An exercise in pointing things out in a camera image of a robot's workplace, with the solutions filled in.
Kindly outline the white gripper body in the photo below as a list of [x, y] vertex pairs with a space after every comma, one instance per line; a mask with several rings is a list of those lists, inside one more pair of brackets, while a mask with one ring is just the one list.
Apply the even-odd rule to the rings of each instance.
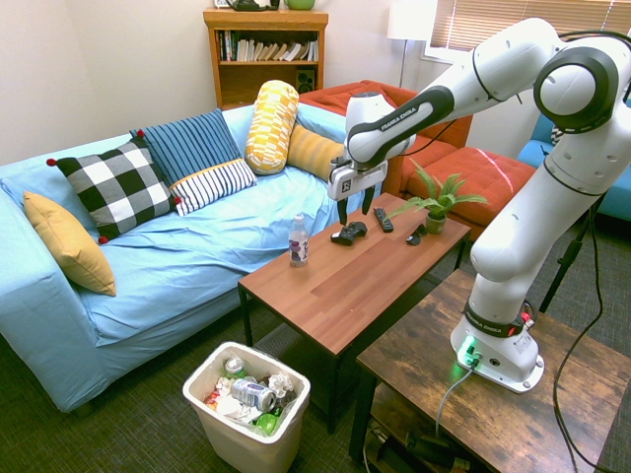
[[386, 174], [387, 162], [368, 170], [355, 169], [353, 162], [340, 166], [333, 165], [330, 169], [327, 194], [331, 199], [341, 201], [379, 184], [386, 179]]

